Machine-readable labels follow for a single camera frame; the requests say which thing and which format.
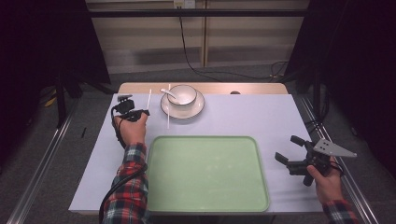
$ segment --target green tray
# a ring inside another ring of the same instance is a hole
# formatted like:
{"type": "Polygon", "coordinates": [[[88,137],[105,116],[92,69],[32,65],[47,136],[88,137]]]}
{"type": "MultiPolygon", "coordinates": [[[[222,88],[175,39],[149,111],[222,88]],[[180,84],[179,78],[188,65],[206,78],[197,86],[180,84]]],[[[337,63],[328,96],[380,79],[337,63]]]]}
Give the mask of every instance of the green tray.
{"type": "Polygon", "coordinates": [[[152,212],[262,212],[268,192],[248,136],[160,136],[148,156],[152,212]]]}

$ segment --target forearm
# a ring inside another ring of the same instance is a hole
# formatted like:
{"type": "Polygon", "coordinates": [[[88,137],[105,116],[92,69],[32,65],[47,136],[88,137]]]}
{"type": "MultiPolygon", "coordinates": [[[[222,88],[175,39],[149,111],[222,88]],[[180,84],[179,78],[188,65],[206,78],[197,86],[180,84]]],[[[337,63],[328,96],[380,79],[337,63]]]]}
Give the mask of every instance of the forearm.
{"type": "MultiPolygon", "coordinates": [[[[113,180],[113,186],[125,177],[142,169],[146,162],[146,146],[135,144],[125,148],[122,165],[113,180]]],[[[103,223],[147,223],[148,180],[145,174],[118,188],[105,203],[103,223]]]]}
{"type": "Polygon", "coordinates": [[[323,204],[323,211],[330,224],[357,224],[358,219],[346,200],[330,201],[323,204]]]}

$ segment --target person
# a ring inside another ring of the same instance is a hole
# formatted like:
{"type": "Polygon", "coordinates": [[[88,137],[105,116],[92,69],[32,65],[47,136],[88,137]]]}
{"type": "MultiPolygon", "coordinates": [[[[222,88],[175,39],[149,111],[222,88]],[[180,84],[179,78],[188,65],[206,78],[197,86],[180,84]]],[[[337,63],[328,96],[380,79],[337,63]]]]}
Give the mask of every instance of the person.
{"type": "Polygon", "coordinates": [[[306,167],[309,174],[315,179],[318,200],[322,204],[323,212],[330,220],[330,224],[356,224],[359,223],[341,190],[341,178],[338,170],[331,168],[323,176],[313,165],[306,167]]]}
{"type": "MultiPolygon", "coordinates": [[[[117,171],[113,185],[146,165],[146,122],[148,116],[142,113],[136,122],[115,117],[121,137],[126,144],[122,165],[117,171]]],[[[358,219],[344,199],[341,190],[341,178],[336,169],[323,176],[314,166],[307,166],[307,171],[316,182],[318,200],[330,224],[356,224],[358,219]]],[[[103,224],[132,223],[149,224],[151,219],[147,209],[149,183],[146,175],[139,175],[116,190],[106,200],[103,224]]]]}

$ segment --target white spoon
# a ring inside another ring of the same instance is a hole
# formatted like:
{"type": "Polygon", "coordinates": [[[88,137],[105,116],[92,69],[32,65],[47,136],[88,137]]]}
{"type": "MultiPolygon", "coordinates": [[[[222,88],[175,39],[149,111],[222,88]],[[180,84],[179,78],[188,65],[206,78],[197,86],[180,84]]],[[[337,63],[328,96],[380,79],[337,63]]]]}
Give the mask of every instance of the white spoon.
{"type": "Polygon", "coordinates": [[[166,89],[161,89],[161,92],[165,92],[166,94],[171,95],[173,98],[175,98],[175,101],[178,103],[177,97],[171,91],[167,91],[166,89]]]}

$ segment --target plaid shirt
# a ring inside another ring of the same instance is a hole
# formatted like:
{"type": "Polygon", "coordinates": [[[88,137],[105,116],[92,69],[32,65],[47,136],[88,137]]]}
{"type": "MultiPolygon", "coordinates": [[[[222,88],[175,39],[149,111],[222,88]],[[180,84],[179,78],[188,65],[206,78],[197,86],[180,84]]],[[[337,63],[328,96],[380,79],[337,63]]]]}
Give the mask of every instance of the plaid shirt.
{"type": "Polygon", "coordinates": [[[323,204],[323,211],[330,224],[358,224],[358,219],[352,212],[346,200],[336,200],[323,204]]]}
{"type": "MultiPolygon", "coordinates": [[[[145,158],[145,145],[135,144],[126,147],[122,165],[113,180],[113,186],[142,168],[146,164],[145,158]]],[[[149,182],[146,175],[139,175],[128,181],[107,199],[102,223],[150,223],[147,209],[148,191],[149,182]]]]}

